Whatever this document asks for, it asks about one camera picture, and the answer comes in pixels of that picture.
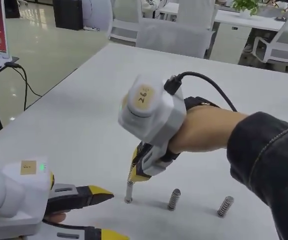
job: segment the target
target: table surface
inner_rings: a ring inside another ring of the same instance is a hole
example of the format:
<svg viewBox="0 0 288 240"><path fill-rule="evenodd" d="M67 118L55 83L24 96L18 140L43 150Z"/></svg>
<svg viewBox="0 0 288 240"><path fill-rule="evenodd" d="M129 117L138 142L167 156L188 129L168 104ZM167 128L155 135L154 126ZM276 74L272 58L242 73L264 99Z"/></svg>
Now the table surface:
<svg viewBox="0 0 288 240"><path fill-rule="evenodd" d="M179 11L179 4L174 2L169 2L164 7L160 8L158 11L165 14L177 15ZM275 21L273 17L263 17L263 16L252 16L249 19L241 18L240 13L218 10L215 22L232 24L236 26L248 27L248 28L256 28L263 30L270 30L278 32L284 22Z"/></svg>
<svg viewBox="0 0 288 240"><path fill-rule="evenodd" d="M264 111L288 121L286 73L109 44L0 131L0 166L47 156L57 183L115 193L107 202L70 212L67 224L109 228L132 240L278 239L270 209L230 176L225 150L181 154L162 174L136 183L133 203L124 203L139 140L118 125L121 99L138 74L161 80L184 71L213 79L241 112ZM186 77L182 86L186 97L228 107L201 79ZM169 212L175 188L182 195ZM220 219L216 211L229 195L235 202Z"/></svg>

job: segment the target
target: human hand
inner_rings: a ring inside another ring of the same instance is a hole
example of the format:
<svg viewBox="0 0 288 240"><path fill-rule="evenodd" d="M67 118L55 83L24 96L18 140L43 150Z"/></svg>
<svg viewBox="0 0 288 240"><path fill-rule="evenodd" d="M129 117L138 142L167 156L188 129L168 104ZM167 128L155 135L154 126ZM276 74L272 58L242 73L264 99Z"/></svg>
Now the human hand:
<svg viewBox="0 0 288 240"><path fill-rule="evenodd" d="M52 214L50 216L44 217L44 219L47 220L48 222L55 223L55 224L59 224L63 222L65 218L66 218L65 213L56 213L56 214Z"/></svg>
<svg viewBox="0 0 288 240"><path fill-rule="evenodd" d="M247 115L214 106L196 106L187 111L186 119L168 148L173 153L209 152L226 148L235 126Z"/></svg>

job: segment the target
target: sleeve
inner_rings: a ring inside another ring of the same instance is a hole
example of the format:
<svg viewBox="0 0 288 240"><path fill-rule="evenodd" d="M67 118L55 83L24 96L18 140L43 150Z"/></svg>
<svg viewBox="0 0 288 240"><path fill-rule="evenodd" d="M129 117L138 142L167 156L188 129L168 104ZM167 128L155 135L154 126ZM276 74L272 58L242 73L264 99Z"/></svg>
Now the sleeve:
<svg viewBox="0 0 288 240"><path fill-rule="evenodd" d="M142 12L153 12L158 9L160 0L141 0Z"/></svg>
<svg viewBox="0 0 288 240"><path fill-rule="evenodd" d="M288 123L263 112L248 116L233 130L227 158L232 177L271 208L288 240Z"/></svg>

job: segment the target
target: black cable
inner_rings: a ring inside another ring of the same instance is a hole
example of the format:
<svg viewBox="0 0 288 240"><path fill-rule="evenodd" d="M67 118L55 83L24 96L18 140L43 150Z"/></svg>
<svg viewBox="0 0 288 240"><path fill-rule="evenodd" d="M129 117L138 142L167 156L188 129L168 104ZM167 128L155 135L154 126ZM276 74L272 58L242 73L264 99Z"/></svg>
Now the black cable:
<svg viewBox="0 0 288 240"><path fill-rule="evenodd" d="M233 105L233 103L231 102L231 100L228 98L228 96L226 96L226 94L223 92L223 90L219 87L219 85L217 85L212 79L210 79L209 77L198 73L198 72L193 72L193 71L185 71L179 75L177 75L175 77L174 80L179 81L180 84L182 84L182 79L185 76L194 76L194 77L198 77L200 79L205 80L206 82L208 82L209 84L211 84L217 91L218 93L224 98L224 100L227 102L227 104L230 106L230 108L234 111L237 112L237 109L235 108L235 106Z"/></svg>
<svg viewBox="0 0 288 240"><path fill-rule="evenodd" d="M30 91L31 91L34 95L36 95L36 96L38 96L38 97L40 97L40 98L42 97L41 95L37 94L37 93L32 89L32 87L30 86L30 84L25 80L24 76L22 75L22 73L21 73L19 70L17 70L17 69L14 68L14 67L12 67L12 69L13 69L14 71L16 71L16 72L22 77L22 79L24 80L24 82L26 82L28 88L30 89Z"/></svg>
<svg viewBox="0 0 288 240"><path fill-rule="evenodd" d="M24 97L24 111L26 110L26 105L28 102L28 76L26 74L25 69L20 65L18 68L22 69L23 73L24 73L24 78L25 78L25 97Z"/></svg>
<svg viewBox="0 0 288 240"><path fill-rule="evenodd" d="M14 62L6 62L5 63L5 66L6 67L9 67L9 68L12 68L12 69L22 69L22 71L23 71L23 73L24 73L24 77L23 77L23 75L19 72L19 71L17 71L20 75L21 75L21 77L23 78L23 80L25 81L25 96L24 96L24 111L27 109L27 101L28 101L28 87L29 87L29 83L28 83L28 76L27 76L27 74L26 74L26 71L25 71L25 69L21 66L21 65L19 65L19 64L17 64L17 63L14 63Z"/></svg>

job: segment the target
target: white office chair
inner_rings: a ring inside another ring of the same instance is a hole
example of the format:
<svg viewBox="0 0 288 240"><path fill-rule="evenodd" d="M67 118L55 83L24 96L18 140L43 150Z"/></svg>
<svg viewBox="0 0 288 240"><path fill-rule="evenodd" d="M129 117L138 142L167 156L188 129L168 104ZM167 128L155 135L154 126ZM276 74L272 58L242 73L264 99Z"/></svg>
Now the white office chair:
<svg viewBox="0 0 288 240"><path fill-rule="evenodd" d="M210 34L207 29L143 18L139 23L136 47L202 59L210 45Z"/></svg>
<svg viewBox="0 0 288 240"><path fill-rule="evenodd" d="M179 0L176 22L203 29L212 29L215 0Z"/></svg>
<svg viewBox="0 0 288 240"><path fill-rule="evenodd" d="M265 45L264 48L258 47L260 42ZM256 37L252 54L262 63L282 63L288 70L288 20L271 42Z"/></svg>
<svg viewBox="0 0 288 240"><path fill-rule="evenodd" d="M115 0L110 2L112 16L107 38L135 43L139 31L139 21L142 19L141 0Z"/></svg>

